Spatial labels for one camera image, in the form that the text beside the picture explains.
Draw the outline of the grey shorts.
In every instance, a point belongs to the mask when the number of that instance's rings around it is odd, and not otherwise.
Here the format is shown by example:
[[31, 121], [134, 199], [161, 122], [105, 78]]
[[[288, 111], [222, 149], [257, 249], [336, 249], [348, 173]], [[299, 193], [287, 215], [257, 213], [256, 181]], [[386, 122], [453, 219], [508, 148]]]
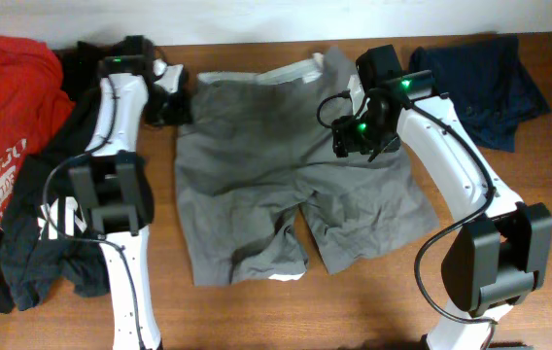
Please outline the grey shorts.
[[302, 216], [327, 271], [384, 256], [438, 227], [404, 149], [336, 157], [326, 122], [350, 112], [356, 73], [338, 48], [264, 73], [197, 77], [178, 131], [175, 193], [193, 282], [296, 280]]

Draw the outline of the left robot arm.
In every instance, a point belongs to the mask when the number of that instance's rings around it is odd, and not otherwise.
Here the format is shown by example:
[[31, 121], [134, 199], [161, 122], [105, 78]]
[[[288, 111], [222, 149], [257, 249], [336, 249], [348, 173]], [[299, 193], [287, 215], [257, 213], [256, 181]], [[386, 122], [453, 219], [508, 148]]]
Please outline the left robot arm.
[[188, 73], [155, 56], [142, 35], [125, 37], [118, 52], [96, 65], [101, 92], [95, 129], [68, 176], [89, 230], [101, 250], [113, 306], [116, 349], [160, 349], [162, 335], [151, 297], [148, 243], [155, 200], [137, 153], [141, 123], [191, 123]]

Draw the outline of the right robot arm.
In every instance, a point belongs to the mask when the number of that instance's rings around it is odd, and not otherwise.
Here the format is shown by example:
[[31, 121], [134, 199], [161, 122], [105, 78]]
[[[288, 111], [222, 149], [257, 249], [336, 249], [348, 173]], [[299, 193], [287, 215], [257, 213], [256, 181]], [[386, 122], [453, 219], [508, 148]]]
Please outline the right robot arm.
[[334, 153], [374, 160], [407, 145], [425, 166], [453, 224], [417, 252], [414, 277], [437, 324], [422, 349], [492, 349], [500, 319], [542, 288], [552, 213], [528, 204], [493, 170], [431, 71], [406, 73], [393, 46], [367, 50], [341, 97], [350, 114], [328, 123]]

